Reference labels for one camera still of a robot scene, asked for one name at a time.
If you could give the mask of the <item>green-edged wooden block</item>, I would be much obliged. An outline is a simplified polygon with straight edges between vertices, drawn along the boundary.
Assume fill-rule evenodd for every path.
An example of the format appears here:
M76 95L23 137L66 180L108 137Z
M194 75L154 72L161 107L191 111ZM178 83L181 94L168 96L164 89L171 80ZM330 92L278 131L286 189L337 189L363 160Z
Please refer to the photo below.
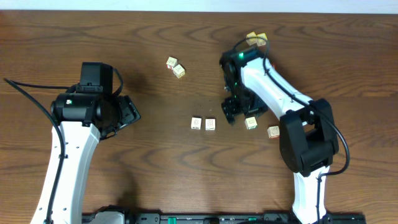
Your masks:
M254 129L257 127L257 121L254 116L246 118L244 122L246 129Z

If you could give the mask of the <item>red-edged spiral block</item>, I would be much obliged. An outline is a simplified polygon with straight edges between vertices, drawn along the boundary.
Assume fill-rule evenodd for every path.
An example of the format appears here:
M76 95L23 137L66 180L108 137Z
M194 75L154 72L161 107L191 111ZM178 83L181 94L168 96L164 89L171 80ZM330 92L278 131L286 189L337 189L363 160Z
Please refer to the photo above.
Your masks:
M280 129L278 126L270 126L267 129L269 139L278 138L280 136Z

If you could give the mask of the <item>blue-edged wooden block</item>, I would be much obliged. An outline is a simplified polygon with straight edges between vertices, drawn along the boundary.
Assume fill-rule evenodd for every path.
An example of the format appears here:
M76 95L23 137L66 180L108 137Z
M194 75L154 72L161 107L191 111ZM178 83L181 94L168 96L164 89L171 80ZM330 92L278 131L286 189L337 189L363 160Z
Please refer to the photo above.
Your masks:
M215 119L211 118L211 119L206 119L205 120L205 129L207 131L214 131L216 128L216 121Z

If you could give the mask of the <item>green O wooden block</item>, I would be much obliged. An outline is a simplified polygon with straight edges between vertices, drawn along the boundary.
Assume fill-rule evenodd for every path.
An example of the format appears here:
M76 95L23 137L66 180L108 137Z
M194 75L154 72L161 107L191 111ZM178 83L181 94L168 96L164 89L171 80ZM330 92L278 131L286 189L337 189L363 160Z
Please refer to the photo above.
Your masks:
M201 129L201 118L193 117L191 121L192 129Z

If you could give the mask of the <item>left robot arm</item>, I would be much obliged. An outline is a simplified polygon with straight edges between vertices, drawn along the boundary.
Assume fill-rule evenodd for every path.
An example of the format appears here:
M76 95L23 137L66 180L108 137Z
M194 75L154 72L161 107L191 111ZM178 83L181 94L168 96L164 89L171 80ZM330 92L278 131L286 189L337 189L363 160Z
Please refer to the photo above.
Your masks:
M44 186L32 223L81 223L83 198L93 153L141 116L122 88L113 90L118 71L101 62L84 62L80 81L50 107L55 123Z

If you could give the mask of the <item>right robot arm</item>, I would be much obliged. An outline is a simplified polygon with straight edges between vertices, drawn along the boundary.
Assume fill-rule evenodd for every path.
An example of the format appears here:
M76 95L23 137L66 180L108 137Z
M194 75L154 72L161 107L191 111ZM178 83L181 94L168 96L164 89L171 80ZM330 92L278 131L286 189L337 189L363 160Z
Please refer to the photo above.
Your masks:
M222 54L220 67L231 96L221 104L229 124L237 115L271 111L279 120L279 147L294 173L292 211L300 223L315 223L326 215L325 174L338 153L331 105L312 100L286 82L255 47Z

